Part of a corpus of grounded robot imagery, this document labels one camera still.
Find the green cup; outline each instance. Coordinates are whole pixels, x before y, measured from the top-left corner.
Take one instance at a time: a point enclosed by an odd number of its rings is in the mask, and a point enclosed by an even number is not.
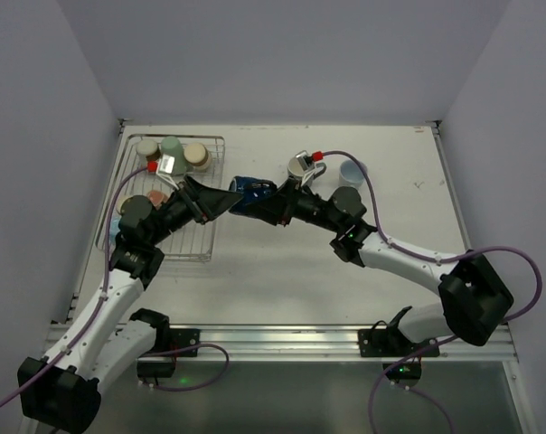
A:
[[[161,142],[161,152],[166,156],[174,158],[173,175],[183,175],[191,170],[191,167],[184,159],[183,145],[175,136],[169,136],[163,139]]]

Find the cable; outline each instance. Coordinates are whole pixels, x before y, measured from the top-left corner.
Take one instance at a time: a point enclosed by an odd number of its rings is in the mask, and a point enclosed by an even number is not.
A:
[[[383,230],[383,228],[381,226],[380,215],[378,213],[378,205],[377,205],[377,201],[375,199],[375,191],[373,190],[372,181],[370,180],[370,177],[367,175],[366,170],[363,168],[362,163],[357,158],[355,158],[353,155],[351,155],[350,153],[345,152],[345,151],[328,151],[328,152],[324,152],[323,156],[346,156],[347,158],[352,160],[357,165],[357,167],[360,169],[360,171],[363,174],[363,178],[365,179],[365,183],[367,183],[367,186],[368,186],[368,188],[370,190],[370,196],[372,198],[373,218],[375,219],[375,226],[376,226],[376,229],[377,229],[378,233],[380,234],[380,237],[381,237],[382,240],[387,242],[388,245],[392,246],[392,248],[394,248],[395,250],[400,251],[402,253],[405,253],[406,255],[411,256],[412,258],[424,260],[426,262],[434,262],[434,263],[438,262],[438,259],[436,259],[436,258],[431,258],[430,256],[421,255],[421,254],[416,253],[416,252],[414,252],[412,250],[406,249],[405,247],[402,247],[399,244],[396,244],[395,242],[392,242],[391,239],[386,235],[385,231]],[[516,249],[514,247],[492,246],[492,247],[484,247],[482,249],[471,250],[471,251],[469,251],[467,253],[463,253],[461,255],[456,255],[456,256],[451,257],[451,258],[442,259],[439,262],[442,263],[442,264],[458,262],[460,260],[470,259],[470,258],[472,258],[474,256],[484,254],[484,253],[488,253],[488,252],[491,252],[491,251],[507,251],[507,252],[514,253],[515,255],[518,255],[518,256],[522,257],[531,266],[532,271],[534,272],[534,277],[536,277],[536,289],[534,290],[534,296],[532,297],[531,301],[526,306],[524,306],[522,309],[518,310],[517,312],[515,312],[515,313],[513,313],[513,314],[511,314],[509,316],[504,317],[504,322],[512,321],[512,320],[514,320],[516,318],[519,318],[520,316],[526,314],[527,312],[529,312],[536,305],[536,303],[538,303],[538,300],[540,299],[540,297],[542,295],[542,274],[541,274],[541,272],[540,272],[540,270],[538,268],[538,264],[536,264],[534,259],[532,259],[526,252],[524,252],[522,250],[519,250],[519,249]],[[452,341],[454,341],[456,339],[457,339],[457,336],[454,335],[454,336],[450,336],[449,338],[438,341],[438,342],[436,342],[434,344],[428,345],[428,346],[426,346],[426,347],[424,347],[424,348],[422,348],[422,349],[420,349],[420,350],[418,350],[418,351],[416,351],[416,352],[414,352],[412,354],[407,355],[406,357],[403,357],[402,359],[398,360],[396,363],[388,366],[388,368],[385,369],[383,372],[381,372],[381,374],[378,376],[378,378],[376,379],[375,383],[372,386],[372,391],[370,393],[370,399],[368,401],[368,407],[367,407],[368,417],[370,419],[370,425],[372,427],[372,431],[373,431],[374,434],[378,434],[378,430],[377,430],[377,426],[375,424],[375,420],[373,419],[373,404],[375,402],[375,394],[376,394],[376,392],[378,390],[378,386],[380,385],[381,381],[384,378],[386,378],[386,373],[389,372],[392,369],[397,368],[398,366],[400,366],[401,364],[407,362],[408,360],[413,359],[414,357],[420,356],[420,355],[424,354],[427,351],[430,351],[430,350],[432,350],[434,348],[440,347],[441,345],[447,344],[448,342],[452,342]],[[444,417],[447,419],[448,425],[450,427],[450,432],[452,432],[452,433],[455,432],[454,422],[452,421],[452,419],[447,414],[446,410],[442,407],[442,405],[438,401],[436,401],[433,397],[429,396],[428,394],[426,394],[425,392],[422,392],[420,390],[413,389],[413,388],[410,389],[410,390],[413,393],[416,393],[417,395],[427,399],[432,404],[434,404],[436,407],[438,407],[439,410],[444,414]]]
[[[120,196],[120,191],[122,188],[127,184],[127,182],[132,178],[133,176],[140,174],[141,172],[144,172],[146,170],[146,167],[137,169],[136,171],[129,174],[125,179],[123,179],[120,182],[120,185],[118,186],[118,189],[115,191],[114,195],[110,199],[110,202],[108,203],[108,213],[107,213],[107,219],[106,219],[106,232],[105,232],[105,241],[104,241],[104,258],[106,261],[106,266],[104,268],[104,278],[102,282],[102,291],[106,293],[108,291],[108,278],[110,275],[110,271],[108,270],[108,261],[110,258],[110,243],[108,240],[108,233],[110,231],[110,221],[112,220],[112,211],[114,209],[114,204],[116,203],[118,197]],[[22,386],[17,388],[15,391],[10,393],[8,396],[0,400],[0,409],[4,407],[8,402],[13,400],[16,396],[18,396],[20,393],[26,391],[30,386],[32,386],[35,382],[37,382],[40,378],[42,378],[43,375],[45,375],[56,363],[58,363],[64,355],[66,355],[69,350],[74,347],[75,344],[79,342],[80,339],[86,334],[86,332],[90,329],[90,326],[92,326],[92,323],[96,320],[97,316],[99,315],[100,309],[102,308],[102,305],[104,304],[104,299],[99,299],[97,305],[94,308],[94,311],[89,317],[89,320],[86,322],[84,327],[81,328],[81,330],[78,332],[76,336],[74,336],[68,345],[66,345],[66,351],[62,351],[48,363],[46,366],[44,366],[37,374],[35,374],[30,380],[25,382]]]
[[[227,368],[229,368],[229,353],[227,353],[227,350],[225,350],[222,346],[218,346],[216,344],[197,344],[197,345],[186,346],[185,348],[180,348],[178,350],[147,354],[146,356],[147,357],[163,357],[167,355],[177,355],[180,353],[186,353],[187,351],[196,350],[198,348],[214,348],[222,352],[225,356],[225,364],[222,366],[221,370],[211,379],[207,380],[206,382],[202,382],[200,384],[196,384],[194,386],[187,386],[187,387],[159,386],[158,384],[154,385],[146,381],[144,381],[143,383],[147,384],[149,387],[152,387],[153,389],[158,389],[159,391],[164,391],[164,392],[191,392],[191,391],[198,391],[199,389],[202,389],[203,387],[210,386],[214,382],[217,382],[223,376],[223,374],[227,371]]]

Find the blue cup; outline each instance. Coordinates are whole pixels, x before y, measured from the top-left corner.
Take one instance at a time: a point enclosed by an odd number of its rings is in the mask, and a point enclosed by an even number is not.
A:
[[[229,191],[243,194],[243,199],[230,208],[229,212],[231,214],[247,215],[245,208],[247,205],[271,196],[277,191],[277,186],[267,179],[235,176],[229,184]]]
[[[113,217],[108,231],[108,244],[114,247],[117,244],[117,235],[120,233],[120,217]]]

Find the white mug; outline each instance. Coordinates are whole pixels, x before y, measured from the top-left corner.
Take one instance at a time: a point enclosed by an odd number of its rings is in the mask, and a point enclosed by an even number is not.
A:
[[[324,162],[315,162],[312,166],[304,168],[299,161],[299,155],[294,156],[287,164],[287,176],[296,178],[301,181],[301,185],[311,186],[314,179],[323,175],[327,170],[327,165]]]
[[[367,166],[362,163],[363,171],[367,174]],[[339,166],[339,186],[359,189],[365,178],[363,172],[352,160],[345,160]]]

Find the cup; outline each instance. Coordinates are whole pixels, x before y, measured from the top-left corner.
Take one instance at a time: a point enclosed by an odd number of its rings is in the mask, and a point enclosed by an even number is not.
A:
[[[212,161],[211,153],[199,142],[184,147],[184,159],[199,172],[207,170]]]
[[[165,137],[161,142],[161,151],[163,151],[164,156],[171,156],[174,160],[166,159],[161,162],[163,164],[169,165],[168,161],[170,160],[170,170],[166,167],[166,172],[171,175],[183,175],[189,169],[189,164],[184,159],[184,149],[181,141],[175,136]]]
[[[362,163],[363,171],[367,173],[367,166]],[[339,166],[339,186],[353,187],[359,189],[365,178],[363,173],[356,163],[352,160],[346,160]]]
[[[277,186],[267,179],[235,176],[229,184],[230,192],[243,193],[243,198],[229,209],[231,214],[246,215],[245,206],[261,201],[277,191]]]
[[[140,162],[146,165],[150,161],[156,161],[161,157],[161,151],[152,138],[145,138],[136,144],[136,153],[140,157]]]
[[[113,217],[108,231],[108,245],[114,247],[117,244],[117,235],[120,233],[120,217]]]
[[[323,175],[327,170],[327,165],[318,161],[314,163],[314,169],[304,168],[301,162],[299,161],[298,156],[294,156],[289,160],[287,164],[287,176],[292,178],[299,179],[301,185],[311,186],[311,183],[314,179],[317,179],[319,176]]]

